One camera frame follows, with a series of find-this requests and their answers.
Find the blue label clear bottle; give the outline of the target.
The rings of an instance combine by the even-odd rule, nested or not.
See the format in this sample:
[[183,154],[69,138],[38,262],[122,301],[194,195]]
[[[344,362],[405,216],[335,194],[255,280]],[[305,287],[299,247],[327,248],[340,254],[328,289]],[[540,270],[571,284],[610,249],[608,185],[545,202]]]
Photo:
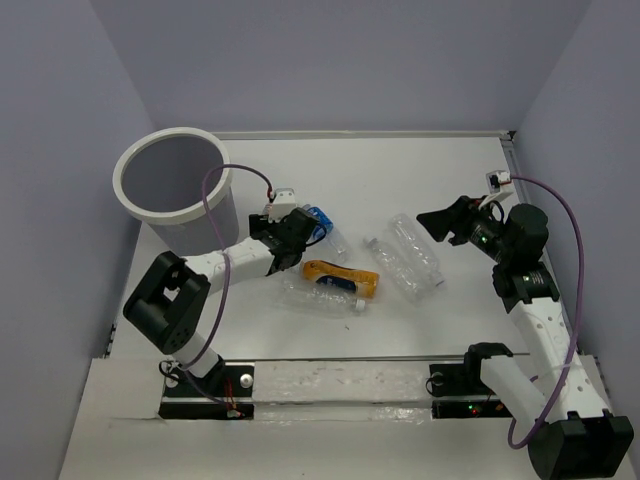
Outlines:
[[320,246],[332,261],[346,262],[350,254],[348,242],[329,216],[319,207],[310,204],[305,204],[303,209],[319,222],[309,238],[309,244]]

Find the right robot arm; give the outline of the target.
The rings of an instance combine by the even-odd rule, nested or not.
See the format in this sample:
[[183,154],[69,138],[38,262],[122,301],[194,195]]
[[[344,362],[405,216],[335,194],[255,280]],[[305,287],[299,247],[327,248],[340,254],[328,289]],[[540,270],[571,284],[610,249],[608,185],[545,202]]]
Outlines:
[[535,368],[527,376],[502,343],[469,346],[458,381],[473,392],[498,397],[525,429],[525,446],[541,479],[611,478],[634,438],[625,416],[616,416],[589,379],[559,291],[541,261],[548,218],[530,204],[505,219],[491,202],[459,197],[451,206],[421,213],[418,223],[437,242],[470,243],[494,260],[494,290],[529,349]]

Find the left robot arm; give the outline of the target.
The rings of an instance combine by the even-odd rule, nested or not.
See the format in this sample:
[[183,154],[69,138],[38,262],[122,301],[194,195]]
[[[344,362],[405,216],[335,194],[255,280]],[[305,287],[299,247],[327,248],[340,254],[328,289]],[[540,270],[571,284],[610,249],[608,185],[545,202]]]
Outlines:
[[211,347],[214,333],[197,332],[208,297],[220,293],[224,307],[230,286],[268,277],[297,265],[321,226],[296,207],[278,222],[249,216],[249,236],[224,250],[180,257],[158,255],[123,307],[123,316],[182,370],[195,392],[212,398],[224,383],[223,358]]

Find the clear crushed bottle front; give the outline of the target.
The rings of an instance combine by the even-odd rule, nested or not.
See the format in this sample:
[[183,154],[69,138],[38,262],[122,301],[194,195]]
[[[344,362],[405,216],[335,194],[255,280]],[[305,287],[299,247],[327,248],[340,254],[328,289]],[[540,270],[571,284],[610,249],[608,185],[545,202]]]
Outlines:
[[317,284],[285,280],[278,294],[281,305],[299,313],[342,318],[359,316],[367,310],[367,302],[353,294]]

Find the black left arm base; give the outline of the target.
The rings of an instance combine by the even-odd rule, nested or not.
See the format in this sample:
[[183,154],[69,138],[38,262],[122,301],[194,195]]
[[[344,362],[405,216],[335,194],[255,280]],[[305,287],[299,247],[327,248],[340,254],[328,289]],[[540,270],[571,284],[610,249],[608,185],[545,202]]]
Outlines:
[[254,371],[250,362],[226,362],[203,378],[178,364],[158,364],[164,384],[158,415],[165,420],[250,420],[254,417]]

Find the orange label juice bottle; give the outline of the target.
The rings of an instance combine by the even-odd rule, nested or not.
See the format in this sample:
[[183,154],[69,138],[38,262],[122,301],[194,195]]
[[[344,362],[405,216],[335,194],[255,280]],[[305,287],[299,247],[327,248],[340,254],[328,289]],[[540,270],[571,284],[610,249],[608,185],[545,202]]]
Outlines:
[[300,267],[301,276],[313,283],[336,287],[364,299],[372,299],[380,281],[376,272],[352,269],[323,260],[309,260]]

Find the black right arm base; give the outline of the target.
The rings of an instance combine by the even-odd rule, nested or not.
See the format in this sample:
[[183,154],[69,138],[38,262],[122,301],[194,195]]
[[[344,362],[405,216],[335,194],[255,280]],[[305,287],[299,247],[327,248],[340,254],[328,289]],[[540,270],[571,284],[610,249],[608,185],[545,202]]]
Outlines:
[[437,420],[512,417],[487,386],[467,378],[463,364],[431,364],[425,389],[432,398],[432,416]]

